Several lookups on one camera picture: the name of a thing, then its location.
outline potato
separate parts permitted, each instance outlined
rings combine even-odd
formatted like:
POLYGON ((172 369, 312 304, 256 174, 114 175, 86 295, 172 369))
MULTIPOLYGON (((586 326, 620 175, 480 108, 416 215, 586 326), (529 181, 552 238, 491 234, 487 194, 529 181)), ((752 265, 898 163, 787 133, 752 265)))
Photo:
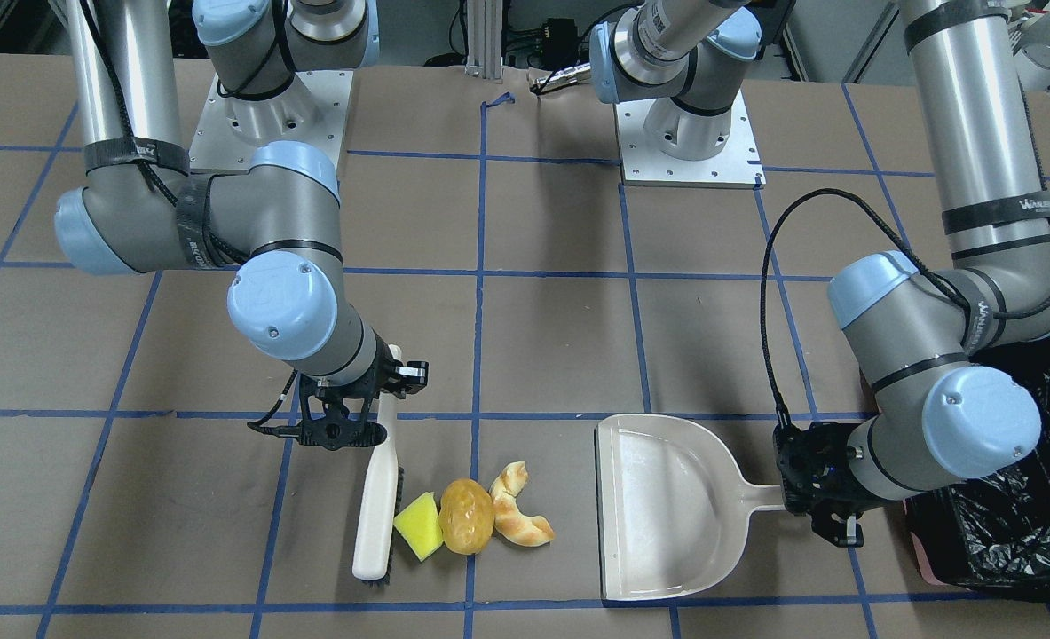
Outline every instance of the potato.
POLYGON ((442 493, 439 526, 446 549, 472 555, 485 549, 492 537, 492 497, 470 478, 460 478, 442 493))

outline dustpan handle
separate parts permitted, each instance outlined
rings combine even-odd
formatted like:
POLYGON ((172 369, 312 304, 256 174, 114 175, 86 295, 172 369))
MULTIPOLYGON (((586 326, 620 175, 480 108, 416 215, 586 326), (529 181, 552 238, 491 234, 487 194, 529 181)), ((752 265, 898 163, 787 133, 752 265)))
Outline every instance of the dustpan handle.
POLYGON ((751 505, 751 513, 759 510, 784 510, 784 490, 780 485, 755 486, 747 483, 741 487, 741 498, 751 505))

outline black trash bag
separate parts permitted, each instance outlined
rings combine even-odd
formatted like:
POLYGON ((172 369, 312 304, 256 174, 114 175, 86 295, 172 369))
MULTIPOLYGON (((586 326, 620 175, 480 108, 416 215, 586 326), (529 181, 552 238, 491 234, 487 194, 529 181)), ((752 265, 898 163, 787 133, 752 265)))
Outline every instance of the black trash bag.
POLYGON ((1050 338, 988 348, 972 360, 1029 390, 1042 438, 1031 454, 990 476, 907 498, 907 527, 939 581, 1050 601, 1050 338))

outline metal frame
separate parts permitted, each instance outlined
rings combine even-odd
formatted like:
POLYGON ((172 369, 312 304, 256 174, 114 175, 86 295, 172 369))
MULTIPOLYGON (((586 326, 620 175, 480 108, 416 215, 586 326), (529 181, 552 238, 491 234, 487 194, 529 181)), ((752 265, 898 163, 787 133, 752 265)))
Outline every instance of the metal frame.
MULTIPOLYGON (((285 135, 286 141, 300 141, 317 147, 338 170, 342 136, 346 132, 351 101, 351 70, 315 70, 298 78, 311 90, 320 120, 300 134, 285 135)), ((209 85, 209 95, 197 121, 196 134, 189 148, 189 167, 196 173, 244 173, 256 146, 232 130, 232 120, 224 98, 216 93, 216 76, 209 85)))
POLYGON ((623 183, 642 187, 722 187, 753 189, 765 185, 753 127, 741 93, 734 99, 734 129, 726 147, 706 161, 682 161, 655 148, 643 130, 643 121, 654 101, 615 105, 623 183))
POLYGON ((465 76, 501 81, 503 9, 501 0, 465 1, 465 76))

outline black cable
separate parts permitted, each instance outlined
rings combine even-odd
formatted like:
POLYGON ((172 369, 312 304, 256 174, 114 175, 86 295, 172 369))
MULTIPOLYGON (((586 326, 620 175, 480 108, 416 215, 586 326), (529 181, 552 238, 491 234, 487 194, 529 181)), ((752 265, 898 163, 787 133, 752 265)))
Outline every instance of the black cable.
MULTIPOLYGON (((99 25, 94 21, 94 14, 90 13, 90 4, 87 0, 79 0, 79 7, 83 9, 83 19, 86 20, 87 29, 90 31, 90 39, 94 40, 94 49, 99 52, 102 65, 106 68, 106 76, 110 79, 111 89, 114 90, 116 102, 118 102, 119 122, 123 126, 123 134, 127 137, 134 137, 134 126, 130 124, 130 113, 126 108, 126 94, 123 92, 123 84, 119 81, 118 72, 114 70, 114 62, 110 60, 110 51, 106 48, 106 40, 103 40, 99 33, 99 25)), ((169 201, 170 206, 176 206, 176 195, 166 187, 163 178, 158 176, 156 171, 146 161, 135 161, 142 177, 148 187, 155 187, 161 194, 169 201)))
MULTIPOLYGON (((1021 82, 1018 82, 1018 88, 1021 89, 1021 82)), ((1025 99, 1025 90, 1020 90, 1021 99, 1023 99, 1023 109, 1025 111, 1025 126, 1029 129, 1029 143, 1030 148, 1033 149, 1033 163, 1036 166, 1036 179, 1042 187, 1043 191, 1048 190, 1048 186, 1045 183, 1045 169, 1042 166, 1042 154, 1038 149, 1036 149, 1036 136, 1033 134, 1033 123, 1029 118, 1029 102, 1025 99)), ((1050 294, 1047 298, 1042 300, 1036 306, 1029 308, 1029 311, 1021 311, 1017 313, 1011 312, 1000 312, 994 314, 995 320, 1024 320, 1032 315, 1037 315, 1038 313, 1045 311, 1050 306, 1050 294)))
POLYGON ((289 72, 296 72, 296 61, 292 58, 292 49, 289 47, 289 33, 286 28, 287 21, 289 21, 289 0, 273 0, 273 28, 276 31, 273 41, 279 44, 284 68, 289 69, 289 72))
POLYGON ((276 411, 280 409, 280 406, 284 406, 284 401, 289 398, 289 392, 292 391, 292 384, 295 383, 296 376, 298 376, 298 374, 300 374, 300 371, 297 371, 295 368, 292 369, 292 374, 289 376, 289 383, 284 385, 284 389, 281 389, 280 397, 277 398, 276 404, 273 404, 273 408, 270 409, 269 412, 265 412, 264 418, 258 418, 255 422, 245 422, 249 425, 250 429, 259 429, 260 426, 267 424, 273 417, 276 417, 276 411))
POLYGON ((260 59, 260 64, 256 65, 256 68, 254 68, 252 72, 249 73, 249 77, 245 78, 244 82, 240 82, 240 85, 237 85, 237 88, 235 89, 223 90, 225 85, 220 84, 220 79, 217 78, 216 79, 217 95, 219 95, 220 98, 236 98, 240 95, 245 89, 249 88, 249 85, 252 84, 252 81, 256 80, 257 76, 260 76, 261 70, 265 70, 265 65, 268 64, 268 61, 271 61, 273 59, 273 54, 276 52, 277 48, 279 48, 279 40, 273 38, 273 43, 270 44, 267 51, 265 51, 265 57, 260 59))
MULTIPOLYGON (((785 208, 784 212, 777 218, 777 222, 773 226, 772 233, 769 234, 769 239, 765 241, 764 261, 762 262, 762 267, 760 267, 760 353, 765 361, 765 376, 769 377, 769 388, 770 391, 772 391, 773 404, 775 404, 777 410, 777 423, 779 423, 780 426, 783 426, 783 428, 784 426, 792 426, 793 421, 792 418, 789 417, 789 408, 784 405, 784 399, 781 397, 780 389, 777 389, 777 377, 773 374, 773 363, 772 360, 770 360, 769 355, 769 331, 768 323, 765 322, 765 284, 769 280, 769 262, 770 259, 772 259, 773 242, 777 239, 777 231, 781 230, 781 227, 783 226, 785 219, 789 218, 789 215, 791 215, 797 207, 800 207, 805 201, 808 201, 808 199, 820 197, 820 195, 837 195, 837 197, 848 199, 848 201, 853 201, 856 206, 860 207, 861 210, 864 211, 864 213, 868 215, 874 222, 876 222, 876 226, 883 232, 883 234, 888 236, 891 243, 897 246, 899 252, 902 252, 907 259, 910 259, 910 262, 914 263, 923 278, 929 280, 931 285, 938 289, 940 294, 947 296, 947 299, 950 299, 950 301, 954 303, 956 306, 962 308, 964 313, 970 313, 970 302, 967 302, 967 299, 964 298, 959 291, 956 291, 954 286, 951 286, 946 279, 940 278, 938 274, 931 272, 931 270, 927 268, 926 263, 923 263, 919 257, 916 256, 915 252, 911 252, 909 247, 903 242, 903 239, 899 237, 897 232, 891 230, 891 228, 888 227, 888 223, 883 221, 883 218, 877 215, 876 211, 874 211, 873 208, 868 206, 868 203, 864 201, 864 199, 861 199, 858 195, 848 193, 847 191, 841 191, 840 189, 818 189, 816 191, 812 191, 812 193, 801 195, 801 197, 797 198, 796 201, 789 206, 789 208, 785 208)), ((1048 308, 1049 306, 1050 295, 1044 300, 1044 302, 1040 303, 1038 306, 1031 308, 1030 311, 1020 313, 995 313, 994 317, 998 320, 1023 320, 1025 317, 1036 315, 1036 313, 1041 313, 1044 308, 1048 308)))
POLYGON ((907 248, 906 243, 903 242, 903 239, 899 237, 897 232, 891 230, 891 228, 888 227, 888 223, 883 221, 883 218, 877 215, 876 211, 868 206, 868 203, 865 203, 864 199, 861 199, 857 194, 848 193, 847 191, 842 191, 840 189, 817 189, 816 191, 812 191, 812 193, 801 195, 801 197, 797 198, 796 201, 789 206, 789 208, 785 208, 784 212, 777 218, 777 222, 773 226, 773 230, 769 234, 769 239, 765 241, 764 261, 762 262, 762 265, 760 265, 760 353, 765 361, 765 376, 769 377, 769 388, 773 395, 773 405, 775 405, 777 410, 777 424, 779 424, 781 428, 788 428, 788 426, 789 428, 792 428, 793 420, 789 417, 789 408, 784 405, 784 399, 781 397, 780 389, 777 389, 777 377, 775 376, 775 372, 773 372, 773 363, 769 355, 769 331, 768 323, 765 322, 765 284, 769 280, 769 262, 770 259, 772 259, 773 242, 777 239, 777 232, 781 230, 785 219, 789 219, 789 215, 793 214, 793 211, 797 210, 797 207, 800 207, 805 201, 808 201, 808 199, 819 198, 821 195, 837 195, 837 197, 848 199, 848 201, 853 201, 856 206, 860 207, 861 210, 864 211, 864 213, 868 215, 874 222, 876 222, 879 230, 888 236, 891 243, 897 246, 899 252, 902 252, 907 259, 910 259, 910 262, 915 263, 919 273, 925 276, 931 285, 938 289, 940 294, 946 295, 948 299, 950 299, 957 306, 962 307, 963 311, 968 311, 968 306, 970 306, 970 303, 967 302, 966 298, 963 298, 963 296, 959 294, 959 291, 954 291, 953 287, 946 283, 945 279, 940 278, 931 272, 931 270, 927 268, 926 263, 923 263, 916 256, 915 252, 911 252, 910 249, 907 248))
POLYGON ((544 90, 548 87, 549 82, 552 82, 553 76, 556 76, 558 72, 562 72, 562 70, 569 68, 574 64, 574 62, 579 60, 579 57, 581 57, 581 47, 584 44, 584 41, 587 39, 588 35, 592 33, 592 29, 596 27, 597 24, 603 23, 603 21, 607 20, 607 18, 611 17, 611 15, 616 12, 623 12, 626 10, 626 8, 642 7, 642 5, 643 3, 621 4, 617 5, 617 7, 609 8, 609 10, 607 10, 602 16, 596 18, 596 20, 592 20, 592 24, 588 25, 585 31, 581 34, 581 37, 578 38, 576 47, 572 48, 572 55, 569 56, 568 58, 565 58, 565 64, 561 65, 560 68, 558 68, 556 70, 553 70, 553 72, 550 72, 548 74, 548 78, 544 79, 544 82, 542 82, 541 86, 538 86, 538 88, 533 90, 533 93, 537 93, 537 95, 541 95, 541 93, 544 93, 544 90))

